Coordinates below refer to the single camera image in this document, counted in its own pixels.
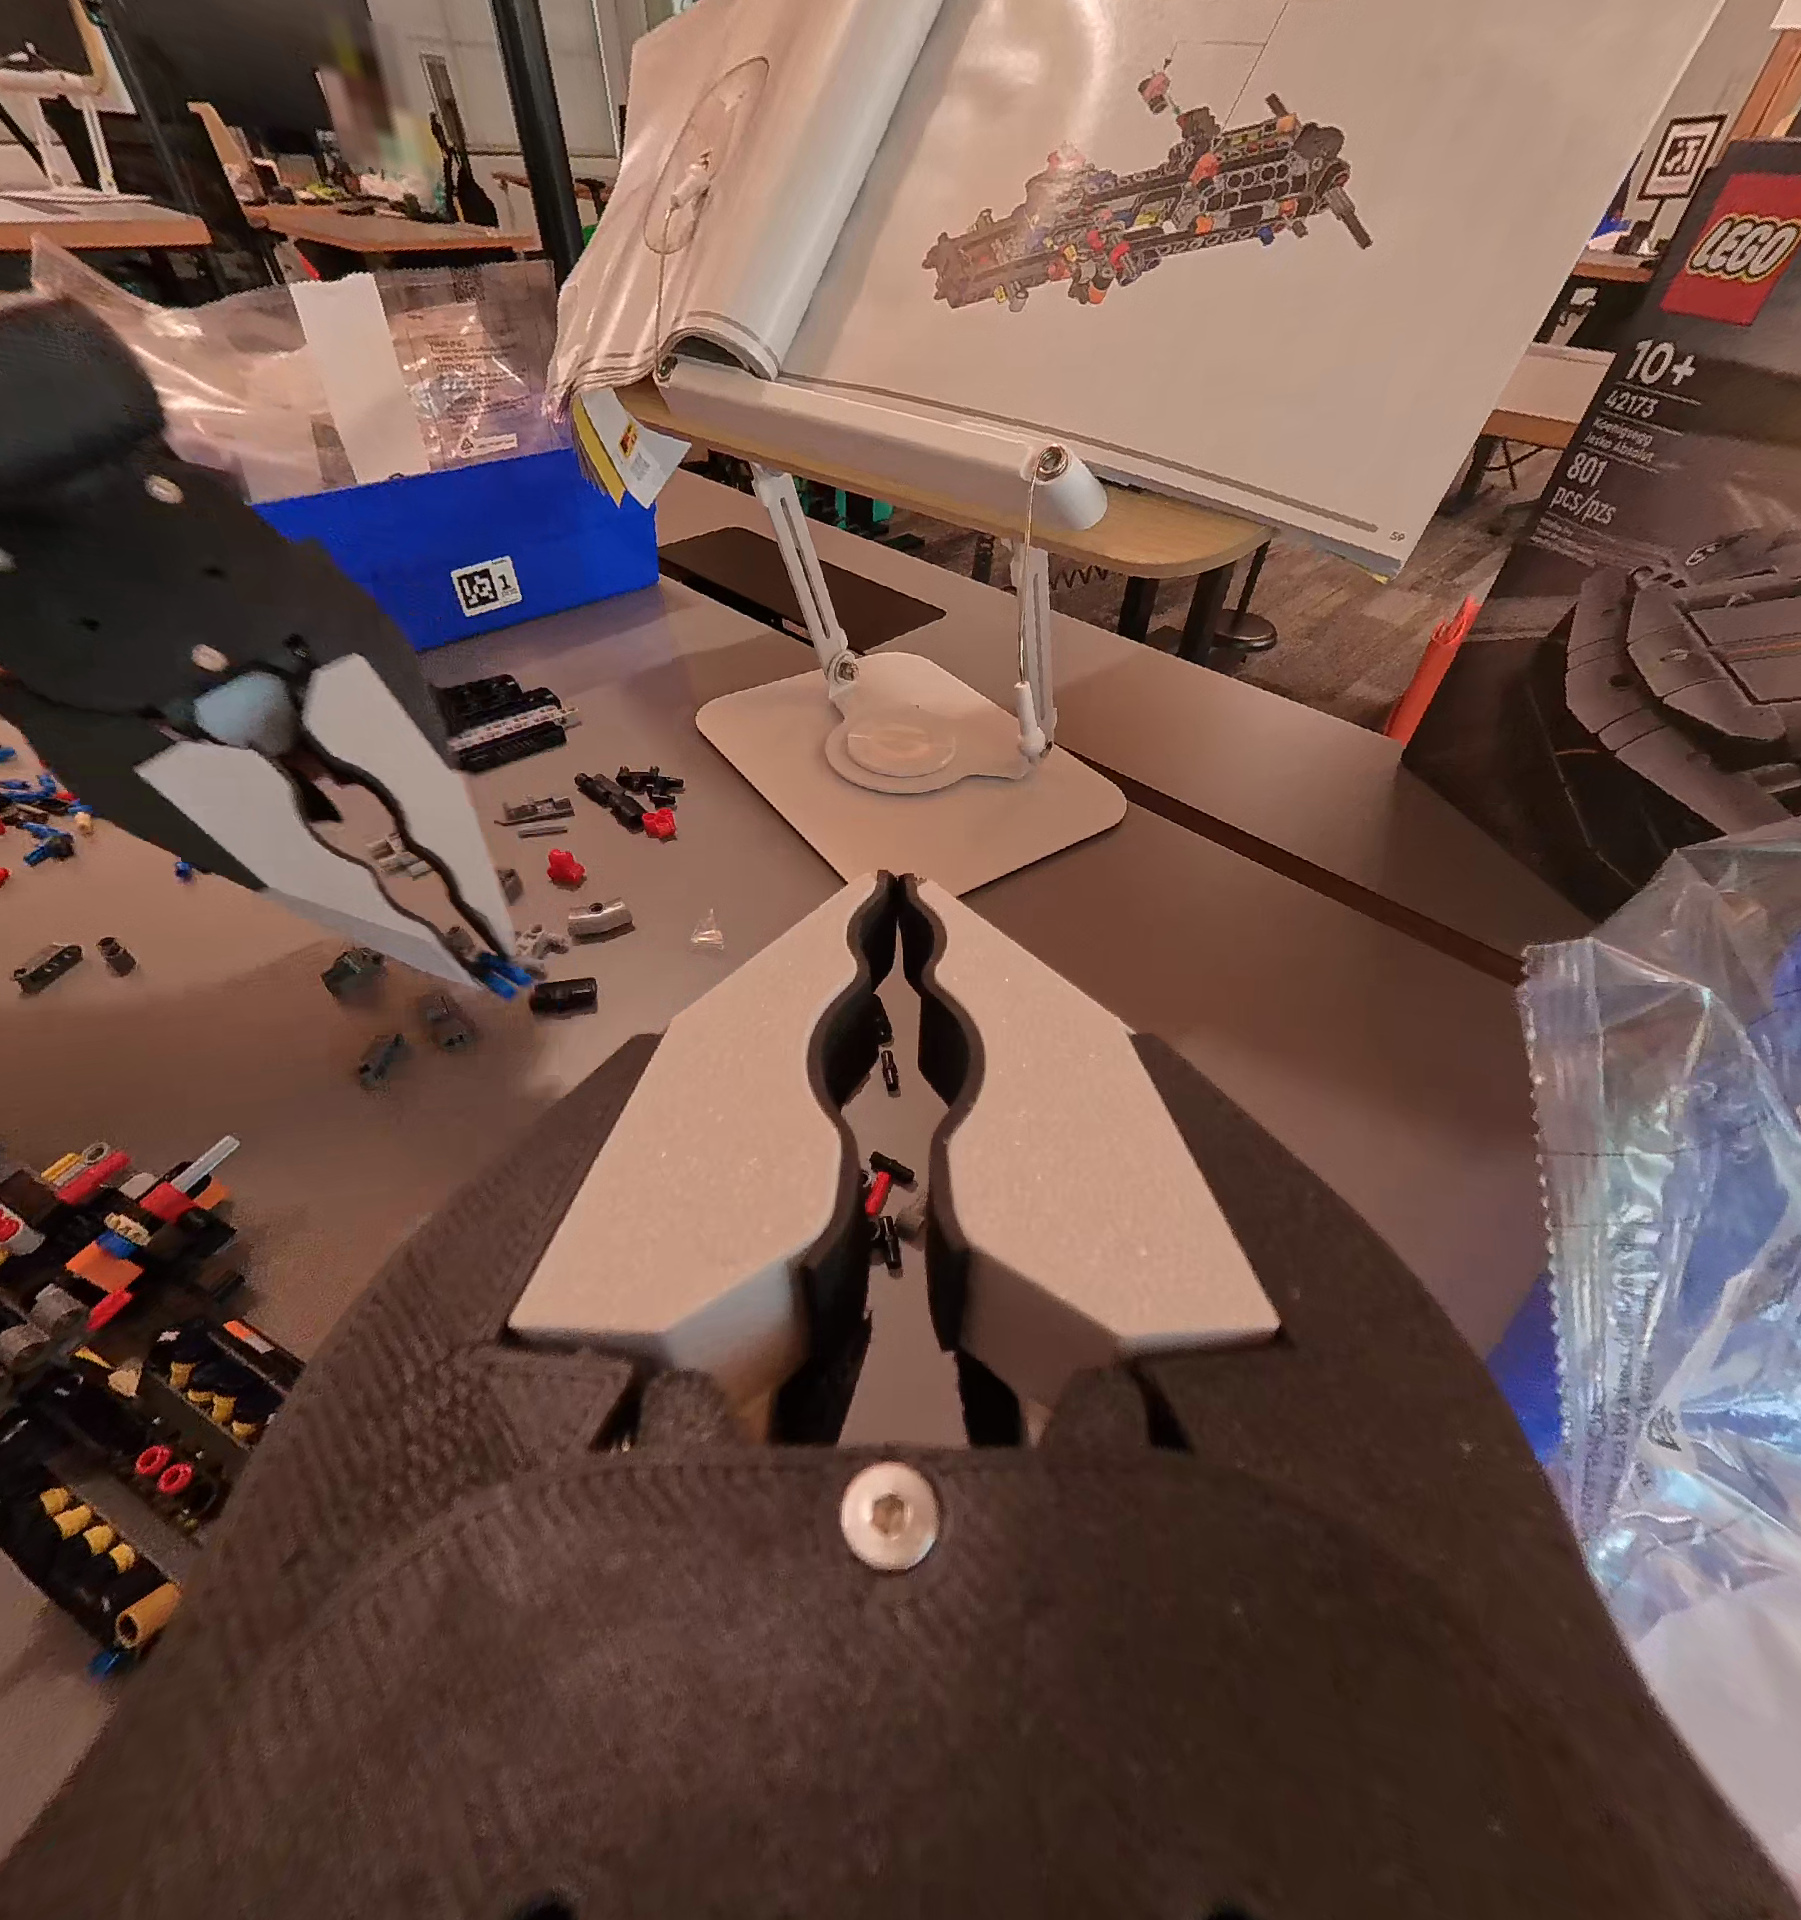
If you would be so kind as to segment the white monitor base plate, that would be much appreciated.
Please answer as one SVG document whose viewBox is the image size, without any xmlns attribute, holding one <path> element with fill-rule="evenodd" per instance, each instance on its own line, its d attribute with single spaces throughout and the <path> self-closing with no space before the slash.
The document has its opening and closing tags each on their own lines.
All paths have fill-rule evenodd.
<svg viewBox="0 0 1801 1920">
<path fill-rule="evenodd" d="M 724 425 L 778 419 L 817 428 L 839 459 L 875 450 L 972 461 L 1049 484 L 1049 513 L 1088 528 L 1105 482 L 1077 446 L 970 415 L 932 418 L 853 397 L 800 395 L 701 358 L 653 377 L 676 403 L 692 397 Z M 947 667 L 890 645 L 850 643 L 792 474 L 751 468 L 753 492 L 785 562 L 817 667 L 712 698 L 699 734 L 842 876 L 875 868 L 939 880 L 966 896 L 1114 828 L 1129 799 L 1057 743 L 1057 669 L 1049 554 L 1007 541 L 1016 577 L 1010 699 Z"/>
</svg>

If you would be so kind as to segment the pile of clear plastic bags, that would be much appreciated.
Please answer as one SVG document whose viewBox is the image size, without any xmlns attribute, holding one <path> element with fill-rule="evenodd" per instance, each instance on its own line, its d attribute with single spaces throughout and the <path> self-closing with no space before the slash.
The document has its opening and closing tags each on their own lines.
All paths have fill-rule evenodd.
<svg viewBox="0 0 1801 1920">
<path fill-rule="evenodd" d="M 544 397 L 554 284 L 544 261 L 368 271 L 383 295 L 430 471 L 569 446 Z M 355 484 L 292 287 L 159 307 L 40 239 L 32 284 L 99 312 L 149 371 L 183 459 L 254 500 Z"/>
</svg>

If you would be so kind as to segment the large clear plastic bag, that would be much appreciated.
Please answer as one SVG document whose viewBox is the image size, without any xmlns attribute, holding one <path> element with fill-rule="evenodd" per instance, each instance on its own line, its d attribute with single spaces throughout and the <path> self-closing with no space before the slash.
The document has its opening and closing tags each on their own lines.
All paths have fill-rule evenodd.
<svg viewBox="0 0 1801 1920">
<path fill-rule="evenodd" d="M 1561 1394 L 1608 1609 L 1801 1894 L 1801 819 L 1529 947 Z"/>
</svg>

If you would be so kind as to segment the scattered black lego pins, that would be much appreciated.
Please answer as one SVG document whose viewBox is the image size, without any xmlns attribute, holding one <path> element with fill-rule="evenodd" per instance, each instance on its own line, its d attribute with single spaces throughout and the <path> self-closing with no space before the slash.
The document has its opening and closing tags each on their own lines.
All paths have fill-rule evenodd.
<svg viewBox="0 0 1801 1920">
<path fill-rule="evenodd" d="M 872 1072 L 887 1100 L 897 1100 L 902 1073 L 895 1055 L 893 1027 L 881 994 L 872 996 L 871 1012 L 875 1066 Z M 926 1233 L 928 1191 L 925 1174 L 908 1160 L 871 1147 L 862 1155 L 860 1201 L 871 1225 L 872 1253 L 887 1275 L 899 1277 L 910 1248 Z"/>
</svg>

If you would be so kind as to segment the blue storage bin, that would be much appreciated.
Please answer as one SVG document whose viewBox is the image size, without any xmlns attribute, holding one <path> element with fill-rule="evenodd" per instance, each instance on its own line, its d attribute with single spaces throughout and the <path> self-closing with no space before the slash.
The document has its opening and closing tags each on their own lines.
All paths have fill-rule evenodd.
<svg viewBox="0 0 1801 1920">
<path fill-rule="evenodd" d="M 655 513 L 613 503 L 568 446 L 258 509 L 323 543 L 417 652 L 658 581 Z"/>
</svg>

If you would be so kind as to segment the scattered grey lego pieces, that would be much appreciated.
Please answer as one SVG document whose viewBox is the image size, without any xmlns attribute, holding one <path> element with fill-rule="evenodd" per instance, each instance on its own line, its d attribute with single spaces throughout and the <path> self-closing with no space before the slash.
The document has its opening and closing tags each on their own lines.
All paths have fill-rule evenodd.
<svg viewBox="0 0 1801 1920">
<path fill-rule="evenodd" d="M 572 849 L 566 844 L 572 826 L 572 808 L 566 796 L 516 806 L 505 812 L 503 825 L 520 826 L 527 838 L 547 838 L 547 851 L 552 848 Z M 645 831 L 633 833 L 653 845 L 674 844 L 649 838 Z M 430 863 L 411 851 L 397 831 L 362 841 L 359 848 L 350 851 L 363 851 L 374 876 L 391 879 L 395 884 L 433 876 Z M 597 983 L 581 974 L 550 974 L 548 961 L 572 957 L 581 947 L 599 947 L 621 939 L 638 930 L 638 917 L 623 896 L 594 897 L 588 883 L 580 888 L 552 886 L 561 899 L 572 897 L 560 916 L 552 923 L 538 921 L 513 930 L 513 957 L 543 968 L 541 984 L 524 1000 L 541 1018 L 592 1014 L 599 1003 Z M 480 977 L 475 972 L 476 953 L 486 951 L 484 941 L 464 923 L 445 924 L 441 941 L 455 961 L 453 978 L 466 977 L 484 990 Z M 338 1000 L 372 996 L 385 981 L 386 964 L 389 953 L 385 947 L 355 942 L 336 953 L 336 959 L 323 972 L 323 984 Z M 411 1005 L 423 1040 L 448 1054 L 467 1048 L 479 1038 L 479 1029 L 455 992 L 457 987 L 453 992 L 433 987 L 417 994 Z M 383 1093 L 391 1073 L 408 1061 L 411 1051 L 413 1046 L 403 1027 L 372 1036 L 362 1048 L 355 1068 L 359 1089 Z"/>
</svg>

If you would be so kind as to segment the lego instruction booklet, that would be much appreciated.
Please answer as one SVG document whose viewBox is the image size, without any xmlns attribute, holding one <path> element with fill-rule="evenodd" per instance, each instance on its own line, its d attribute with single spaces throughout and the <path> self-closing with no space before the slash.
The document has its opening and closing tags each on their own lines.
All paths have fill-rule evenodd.
<svg viewBox="0 0 1801 1920">
<path fill-rule="evenodd" d="M 1100 482 L 1383 577 L 1720 3 L 701 3 L 632 54 L 561 401 Z"/>
</svg>

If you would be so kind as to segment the wooden background table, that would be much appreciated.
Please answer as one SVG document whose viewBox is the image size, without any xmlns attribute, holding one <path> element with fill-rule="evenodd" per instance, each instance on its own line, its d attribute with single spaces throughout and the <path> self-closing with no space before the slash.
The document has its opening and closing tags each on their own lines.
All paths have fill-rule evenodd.
<svg viewBox="0 0 1801 1920">
<path fill-rule="evenodd" d="M 336 206 L 263 204 L 245 206 L 247 222 L 295 245 L 359 255 L 370 264 L 421 261 L 425 255 L 530 258 L 538 237 L 466 222 L 413 219 L 393 212 L 345 212 Z"/>
<path fill-rule="evenodd" d="M 0 197 L 0 255 L 28 255 L 48 235 L 65 251 L 191 251 L 215 245 L 212 230 L 194 213 L 165 207 L 40 212 Z"/>
</svg>

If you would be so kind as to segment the white paper sheet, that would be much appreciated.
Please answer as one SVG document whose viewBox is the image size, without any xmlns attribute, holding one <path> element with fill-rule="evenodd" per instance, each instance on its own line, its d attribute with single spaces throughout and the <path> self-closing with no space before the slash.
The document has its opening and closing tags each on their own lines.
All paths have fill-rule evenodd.
<svg viewBox="0 0 1801 1920">
<path fill-rule="evenodd" d="M 304 280 L 292 301 L 355 484 L 430 471 L 376 280 L 365 271 Z"/>
</svg>

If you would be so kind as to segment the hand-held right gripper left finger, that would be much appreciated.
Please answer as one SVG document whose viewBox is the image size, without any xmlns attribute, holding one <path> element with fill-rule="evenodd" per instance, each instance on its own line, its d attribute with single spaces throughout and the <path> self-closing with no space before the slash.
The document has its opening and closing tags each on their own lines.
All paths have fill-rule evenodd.
<svg viewBox="0 0 1801 1920">
<path fill-rule="evenodd" d="M 507 1331 L 701 1372 L 783 1444 L 833 1444 L 871 1318 L 871 1221 L 844 1104 L 881 1042 L 902 883 L 875 873 L 678 1014 Z"/>
</svg>

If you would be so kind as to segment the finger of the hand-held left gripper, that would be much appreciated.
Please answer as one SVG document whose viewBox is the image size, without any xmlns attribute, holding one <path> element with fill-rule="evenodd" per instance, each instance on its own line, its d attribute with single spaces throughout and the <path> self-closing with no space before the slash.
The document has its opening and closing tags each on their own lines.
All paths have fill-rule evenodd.
<svg viewBox="0 0 1801 1920">
<path fill-rule="evenodd" d="M 470 789 L 379 669 L 359 655 L 315 667 L 300 708 L 311 755 L 381 799 L 457 921 L 511 964 L 511 906 Z"/>
<path fill-rule="evenodd" d="M 386 892 L 365 857 L 321 836 L 277 760 L 250 746 L 176 739 L 135 773 L 191 826 L 204 828 L 267 899 L 362 945 L 385 947 L 421 972 L 455 981 L 441 928 L 457 923 L 457 911 L 441 880 L 433 876 L 451 907 L 445 923 L 435 923 Z"/>
</svg>

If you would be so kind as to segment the dark lego set box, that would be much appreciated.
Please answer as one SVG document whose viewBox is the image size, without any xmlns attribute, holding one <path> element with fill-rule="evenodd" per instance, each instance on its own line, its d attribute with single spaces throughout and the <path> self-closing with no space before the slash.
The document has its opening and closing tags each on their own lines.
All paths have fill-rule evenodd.
<svg viewBox="0 0 1801 1920">
<path fill-rule="evenodd" d="M 1704 176 L 1402 765 L 1594 917 L 1801 819 L 1801 137 Z"/>
</svg>

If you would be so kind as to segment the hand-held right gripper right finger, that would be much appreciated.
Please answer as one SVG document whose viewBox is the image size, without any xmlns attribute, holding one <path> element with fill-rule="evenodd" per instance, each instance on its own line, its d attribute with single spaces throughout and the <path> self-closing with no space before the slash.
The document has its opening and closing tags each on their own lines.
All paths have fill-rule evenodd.
<svg viewBox="0 0 1801 1920">
<path fill-rule="evenodd" d="M 1271 1341 L 1277 1311 L 1139 1034 L 944 884 L 895 884 L 916 1068 L 944 1104 L 925 1262 L 966 1440 L 1135 1359 Z"/>
</svg>

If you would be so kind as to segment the square marker sign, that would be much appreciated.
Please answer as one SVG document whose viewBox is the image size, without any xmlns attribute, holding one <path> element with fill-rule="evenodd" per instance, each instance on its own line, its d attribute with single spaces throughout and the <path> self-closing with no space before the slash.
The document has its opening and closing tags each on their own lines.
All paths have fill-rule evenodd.
<svg viewBox="0 0 1801 1920">
<path fill-rule="evenodd" d="M 1724 126 L 1724 111 L 1670 116 L 1633 192 L 1643 201 L 1687 200 L 1701 182 Z"/>
</svg>

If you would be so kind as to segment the partly built lego model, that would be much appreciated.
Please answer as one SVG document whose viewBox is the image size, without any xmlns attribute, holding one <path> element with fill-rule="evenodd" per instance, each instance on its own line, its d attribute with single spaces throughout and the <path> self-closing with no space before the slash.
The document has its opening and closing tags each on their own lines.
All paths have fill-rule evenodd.
<svg viewBox="0 0 1801 1920">
<path fill-rule="evenodd" d="M 305 1360 L 242 1311 L 222 1137 L 147 1170 L 107 1140 L 0 1140 L 0 1557 L 142 1667 Z"/>
</svg>

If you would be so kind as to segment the pile of small lego pins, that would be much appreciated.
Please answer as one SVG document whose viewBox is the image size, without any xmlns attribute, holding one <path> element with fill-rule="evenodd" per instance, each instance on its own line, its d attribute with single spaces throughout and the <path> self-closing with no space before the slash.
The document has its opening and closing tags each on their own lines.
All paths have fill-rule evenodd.
<svg viewBox="0 0 1801 1920">
<path fill-rule="evenodd" d="M 0 892 L 73 863 L 96 833 L 87 802 L 14 737 L 0 737 Z"/>
</svg>

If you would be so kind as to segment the orange plastic object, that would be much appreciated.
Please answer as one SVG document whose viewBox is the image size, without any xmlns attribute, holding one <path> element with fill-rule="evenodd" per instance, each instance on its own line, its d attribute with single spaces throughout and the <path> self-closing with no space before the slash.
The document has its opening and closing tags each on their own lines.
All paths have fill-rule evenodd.
<svg viewBox="0 0 1801 1920">
<path fill-rule="evenodd" d="M 1472 636 L 1481 608 L 1484 601 L 1470 594 L 1451 617 L 1432 629 L 1426 649 L 1416 664 L 1416 672 L 1387 715 L 1383 724 L 1386 739 L 1407 746 L 1416 737 L 1453 663 Z"/>
</svg>

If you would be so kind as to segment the black pole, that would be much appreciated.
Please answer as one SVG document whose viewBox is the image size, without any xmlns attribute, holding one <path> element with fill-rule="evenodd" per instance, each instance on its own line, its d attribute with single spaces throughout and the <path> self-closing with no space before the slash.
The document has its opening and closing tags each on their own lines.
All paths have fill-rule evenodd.
<svg viewBox="0 0 1801 1920">
<path fill-rule="evenodd" d="M 489 1 L 541 249 L 561 289 L 585 251 L 557 76 L 538 1 Z"/>
</svg>

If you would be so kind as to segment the stack of black lego frames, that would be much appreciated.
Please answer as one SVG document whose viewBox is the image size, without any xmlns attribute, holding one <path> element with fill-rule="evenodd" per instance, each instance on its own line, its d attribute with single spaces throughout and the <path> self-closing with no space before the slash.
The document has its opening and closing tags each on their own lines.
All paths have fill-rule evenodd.
<svg viewBox="0 0 1801 1920">
<path fill-rule="evenodd" d="M 448 755 L 461 773 L 495 773 L 530 755 L 560 749 L 578 712 L 550 688 L 524 688 L 500 672 L 433 688 L 448 730 Z"/>
</svg>

